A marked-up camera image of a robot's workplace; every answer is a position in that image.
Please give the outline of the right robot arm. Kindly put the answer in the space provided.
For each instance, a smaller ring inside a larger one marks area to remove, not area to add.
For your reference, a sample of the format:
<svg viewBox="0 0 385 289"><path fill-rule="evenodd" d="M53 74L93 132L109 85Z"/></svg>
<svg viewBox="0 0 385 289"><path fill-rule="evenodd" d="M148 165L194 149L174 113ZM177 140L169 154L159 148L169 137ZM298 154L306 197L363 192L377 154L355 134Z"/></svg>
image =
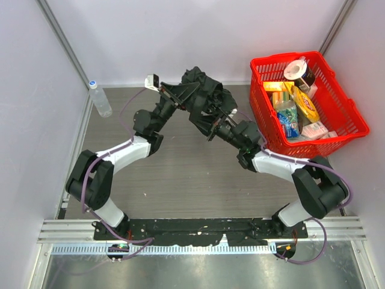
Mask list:
<svg viewBox="0 0 385 289"><path fill-rule="evenodd" d="M277 235L310 218L323 219L330 211L347 205L352 197L343 177L324 157L293 158L271 152L260 143L263 136L253 121L236 123L224 113L217 116L192 113L189 120L208 140L219 137L237 148L237 159L243 168L294 184L298 199L272 216Z"/></svg>

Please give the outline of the black folding umbrella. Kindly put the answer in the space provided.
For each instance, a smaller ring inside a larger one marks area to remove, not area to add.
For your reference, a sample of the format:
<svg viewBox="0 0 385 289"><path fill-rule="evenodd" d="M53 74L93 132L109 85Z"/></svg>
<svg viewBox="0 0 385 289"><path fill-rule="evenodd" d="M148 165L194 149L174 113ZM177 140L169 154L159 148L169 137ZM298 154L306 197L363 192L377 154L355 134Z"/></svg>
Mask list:
<svg viewBox="0 0 385 289"><path fill-rule="evenodd" d="M186 70L182 76L181 83L191 82L199 82L200 86L184 104L189 113L218 117L223 113L229 115L234 108L238 109L231 92L197 66Z"/></svg>

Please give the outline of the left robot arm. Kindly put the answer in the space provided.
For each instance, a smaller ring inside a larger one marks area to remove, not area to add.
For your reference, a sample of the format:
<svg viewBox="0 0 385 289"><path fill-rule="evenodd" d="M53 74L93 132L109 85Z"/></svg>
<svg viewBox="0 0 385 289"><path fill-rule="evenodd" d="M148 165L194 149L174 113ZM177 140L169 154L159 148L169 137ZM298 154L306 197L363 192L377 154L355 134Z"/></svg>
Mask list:
<svg viewBox="0 0 385 289"><path fill-rule="evenodd" d="M114 175L159 149L163 140L160 130L177 109L185 108L185 102L199 86L198 82L161 83L159 102L154 110L138 110L134 114L134 131L128 141L98 153L84 150L76 160L65 186L66 192L80 201L82 210L89 209L100 218L114 237L127 239L130 222L110 197Z"/></svg>

